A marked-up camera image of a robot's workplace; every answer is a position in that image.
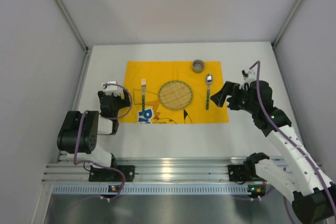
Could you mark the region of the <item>fork with green handle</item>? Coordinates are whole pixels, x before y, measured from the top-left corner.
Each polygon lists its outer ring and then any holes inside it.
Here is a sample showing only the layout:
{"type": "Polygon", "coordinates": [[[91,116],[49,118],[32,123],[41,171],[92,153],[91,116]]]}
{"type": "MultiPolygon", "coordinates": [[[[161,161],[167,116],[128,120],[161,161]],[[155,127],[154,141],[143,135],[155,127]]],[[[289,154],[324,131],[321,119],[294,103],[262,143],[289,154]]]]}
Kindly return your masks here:
{"type": "Polygon", "coordinates": [[[142,89],[142,115],[145,115],[146,79],[141,79],[141,89],[142,89]]]}

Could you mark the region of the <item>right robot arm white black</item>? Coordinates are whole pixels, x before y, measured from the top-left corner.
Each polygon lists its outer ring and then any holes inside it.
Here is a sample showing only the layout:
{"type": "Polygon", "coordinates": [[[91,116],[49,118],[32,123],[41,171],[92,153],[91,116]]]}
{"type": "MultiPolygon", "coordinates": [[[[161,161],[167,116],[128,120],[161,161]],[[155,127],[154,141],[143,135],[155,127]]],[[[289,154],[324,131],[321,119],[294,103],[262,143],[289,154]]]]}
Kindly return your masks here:
{"type": "Polygon", "coordinates": [[[231,110],[251,114],[253,123],[269,137],[282,155],[291,174],[279,168],[265,153],[253,153],[244,161],[252,178],[270,182],[290,203],[302,223],[316,223],[335,216],[335,182],[311,158],[300,142],[284,111],[274,106],[268,82],[252,81],[241,88],[225,82],[214,95],[207,95],[217,107],[228,102],[231,110]]]}

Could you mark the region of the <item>small grey cup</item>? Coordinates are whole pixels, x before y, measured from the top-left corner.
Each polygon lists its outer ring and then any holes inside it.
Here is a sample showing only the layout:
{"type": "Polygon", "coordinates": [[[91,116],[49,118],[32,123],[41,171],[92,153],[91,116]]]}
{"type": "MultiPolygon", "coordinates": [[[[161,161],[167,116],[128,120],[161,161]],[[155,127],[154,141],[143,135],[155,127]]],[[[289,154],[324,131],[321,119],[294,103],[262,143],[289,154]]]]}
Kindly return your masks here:
{"type": "Polygon", "coordinates": [[[201,73],[205,69],[205,62],[199,59],[196,59],[192,62],[192,70],[194,73],[201,73]]]}

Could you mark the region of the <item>round woven bamboo plate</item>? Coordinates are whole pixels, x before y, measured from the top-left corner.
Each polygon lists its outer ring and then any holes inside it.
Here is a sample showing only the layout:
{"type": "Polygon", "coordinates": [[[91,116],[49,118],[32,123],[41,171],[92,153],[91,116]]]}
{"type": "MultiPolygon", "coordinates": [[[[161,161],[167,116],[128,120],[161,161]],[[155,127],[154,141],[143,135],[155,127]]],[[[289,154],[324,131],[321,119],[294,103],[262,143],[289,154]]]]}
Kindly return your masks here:
{"type": "Polygon", "coordinates": [[[158,99],[166,109],[180,111],[191,104],[193,91],[187,83],[173,80],[160,87],[158,99]]]}

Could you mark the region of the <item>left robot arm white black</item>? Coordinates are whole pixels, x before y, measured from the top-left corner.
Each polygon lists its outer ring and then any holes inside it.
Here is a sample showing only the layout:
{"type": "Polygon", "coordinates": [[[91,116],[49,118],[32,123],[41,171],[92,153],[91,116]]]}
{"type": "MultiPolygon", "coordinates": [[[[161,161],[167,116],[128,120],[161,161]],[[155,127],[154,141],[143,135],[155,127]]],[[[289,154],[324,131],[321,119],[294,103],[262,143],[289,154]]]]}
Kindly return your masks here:
{"type": "Polygon", "coordinates": [[[131,109],[128,90],[98,91],[99,111],[68,111],[57,136],[60,151],[73,155],[74,163],[89,163],[97,168],[116,169],[115,156],[101,147],[99,135],[116,135],[121,109],[131,109]]]}

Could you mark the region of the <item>spoon with green handle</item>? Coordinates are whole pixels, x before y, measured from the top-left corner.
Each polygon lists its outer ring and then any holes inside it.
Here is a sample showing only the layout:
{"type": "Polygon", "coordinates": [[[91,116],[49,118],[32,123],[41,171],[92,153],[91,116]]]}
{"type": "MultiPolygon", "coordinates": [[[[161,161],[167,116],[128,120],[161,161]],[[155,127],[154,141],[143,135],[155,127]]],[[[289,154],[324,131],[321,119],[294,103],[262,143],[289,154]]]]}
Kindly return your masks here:
{"type": "Polygon", "coordinates": [[[209,109],[211,84],[213,83],[213,75],[211,73],[208,73],[206,75],[205,82],[206,82],[206,85],[207,85],[206,110],[208,110],[209,109]]]}

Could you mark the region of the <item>yellow cartoon placemat cloth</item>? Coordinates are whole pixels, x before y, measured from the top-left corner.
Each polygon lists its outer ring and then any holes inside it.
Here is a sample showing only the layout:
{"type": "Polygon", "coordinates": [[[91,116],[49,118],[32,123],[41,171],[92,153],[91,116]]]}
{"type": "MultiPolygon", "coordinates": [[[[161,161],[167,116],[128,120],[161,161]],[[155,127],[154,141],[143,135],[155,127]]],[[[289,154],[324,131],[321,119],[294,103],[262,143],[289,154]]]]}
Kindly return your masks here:
{"type": "Polygon", "coordinates": [[[132,109],[122,109],[123,123],[150,124],[196,124],[227,123],[228,112],[209,101],[206,110],[206,75],[213,75],[210,95],[223,86],[221,63],[208,61],[201,73],[194,73],[190,61],[130,61],[127,64],[124,87],[131,93],[132,109]],[[146,79],[145,115],[142,115],[141,79],[146,79]],[[166,82],[180,80],[187,83],[193,91],[193,100],[180,111],[166,109],[158,99],[158,91],[166,82]]]}

